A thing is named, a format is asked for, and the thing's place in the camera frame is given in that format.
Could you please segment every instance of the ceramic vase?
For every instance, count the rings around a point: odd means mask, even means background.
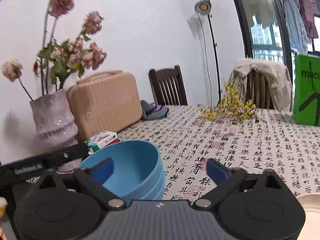
[[[54,94],[44,95],[30,102],[36,134],[49,151],[59,150],[77,144],[75,139],[78,127],[70,110],[66,91],[61,89]],[[81,159],[65,163],[59,171],[75,169]]]

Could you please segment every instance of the calligraphy tablecloth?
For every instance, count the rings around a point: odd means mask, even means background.
[[[216,185],[207,176],[208,158],[248,173],[274,169],[295,196],[320,192],[320,128],[298,125],[289,112],[259,109],[259,122],[202,120],[197,106],[170,106],[167,118],[138,122],[118,133],[141,139],[161,152],[166,175],[164,200],[194,201]]]

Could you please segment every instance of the white plate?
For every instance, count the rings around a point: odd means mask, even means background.
[[[305,194],[297,200],[306,213],[306,222],[298,240],[319,240],[320,233],[320,194]]]

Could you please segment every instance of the wooden chair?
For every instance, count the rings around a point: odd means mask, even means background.
[[[252,99],[257,108],[274,109],[268,81],[264,75],[251,70],[247,76],[245,101]]]
[[[149,77],[158,105],[188,105],[180,66],[151,69]]]

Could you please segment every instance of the stacked bowls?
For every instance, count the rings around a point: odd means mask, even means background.
[[[111,144],[87,157],[79,167],[91,168],[106,158],[114,163],[113,174],[103,183],[106,189],[127,204],[132,200],[162,200],[164,169],[153,143],[131,140]]]

